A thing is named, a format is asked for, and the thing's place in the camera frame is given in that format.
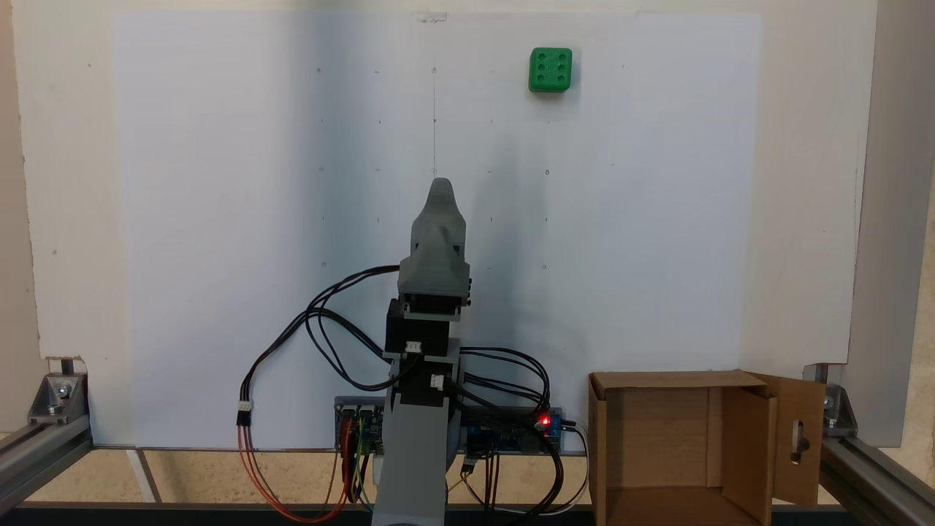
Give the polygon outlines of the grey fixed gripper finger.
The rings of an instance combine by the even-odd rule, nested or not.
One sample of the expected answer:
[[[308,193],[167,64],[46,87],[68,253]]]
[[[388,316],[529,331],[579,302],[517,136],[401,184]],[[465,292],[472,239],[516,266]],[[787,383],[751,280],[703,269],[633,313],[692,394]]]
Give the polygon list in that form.
[[[449,244],[455,252],[465,252],[465,234],[467,223],[457,206],[453,184],[447,178],[432,180],[430,192],[421,212],[417,214],[411,227],[411,253],[427,237],[430,227],[439,226],[447,233]]]

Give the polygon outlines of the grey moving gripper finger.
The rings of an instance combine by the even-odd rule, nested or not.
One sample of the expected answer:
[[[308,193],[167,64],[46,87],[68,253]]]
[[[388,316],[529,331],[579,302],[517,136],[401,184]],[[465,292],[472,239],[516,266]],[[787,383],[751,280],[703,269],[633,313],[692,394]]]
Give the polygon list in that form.
[[[420,261],[461,261],[461,245],[454,233],[443,224],[430,224],[415,245],[415,259]]]

